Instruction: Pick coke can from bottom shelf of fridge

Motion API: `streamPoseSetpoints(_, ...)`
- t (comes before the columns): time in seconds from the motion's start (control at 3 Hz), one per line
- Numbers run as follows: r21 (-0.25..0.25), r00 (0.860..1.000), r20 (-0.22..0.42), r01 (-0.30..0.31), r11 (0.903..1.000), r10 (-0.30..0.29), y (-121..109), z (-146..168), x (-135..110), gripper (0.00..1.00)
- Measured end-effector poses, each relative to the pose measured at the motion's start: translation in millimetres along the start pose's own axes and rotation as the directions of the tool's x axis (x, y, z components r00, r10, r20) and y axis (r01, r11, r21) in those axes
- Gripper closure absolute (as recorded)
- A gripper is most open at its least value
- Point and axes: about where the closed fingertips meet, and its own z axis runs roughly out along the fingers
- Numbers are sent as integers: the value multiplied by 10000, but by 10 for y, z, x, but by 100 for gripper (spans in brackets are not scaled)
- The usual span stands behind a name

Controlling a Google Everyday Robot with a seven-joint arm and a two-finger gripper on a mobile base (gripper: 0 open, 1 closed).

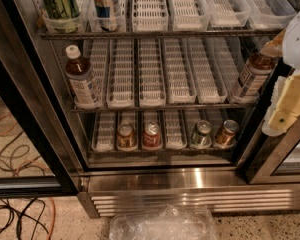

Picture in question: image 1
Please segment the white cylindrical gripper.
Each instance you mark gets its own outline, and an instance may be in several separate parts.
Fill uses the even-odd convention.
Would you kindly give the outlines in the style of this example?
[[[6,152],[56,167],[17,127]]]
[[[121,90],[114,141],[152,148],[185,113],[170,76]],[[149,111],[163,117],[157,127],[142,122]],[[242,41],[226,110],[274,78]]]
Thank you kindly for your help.
[[[268,57],[281,57],[284,35],[285,31],[282,30],[262,47],[260,53]],[[300,70],[295,70],[289,77],[278,77],[273,89],[271,105],[264,116],[262,132],[271,137],[286,133],[299,116]]]

